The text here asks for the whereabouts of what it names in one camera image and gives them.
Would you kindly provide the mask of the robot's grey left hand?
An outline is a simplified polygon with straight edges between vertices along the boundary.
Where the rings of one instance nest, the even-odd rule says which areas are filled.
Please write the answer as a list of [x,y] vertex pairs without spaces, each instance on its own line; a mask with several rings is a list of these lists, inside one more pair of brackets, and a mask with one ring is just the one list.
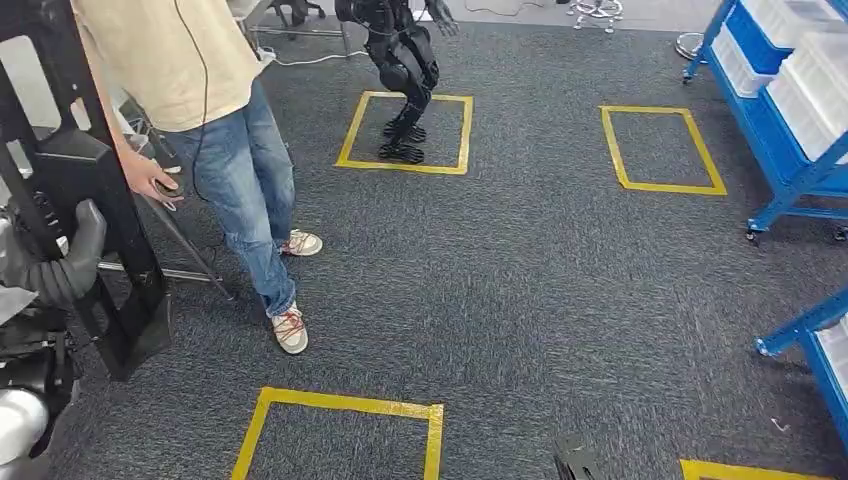
[[107,222],[95,202],[85,199],[75,207],[78,228],[68,255],[59,260],[29,262],[14,279],[49,304],[72,303],[92,288],[102,258]]

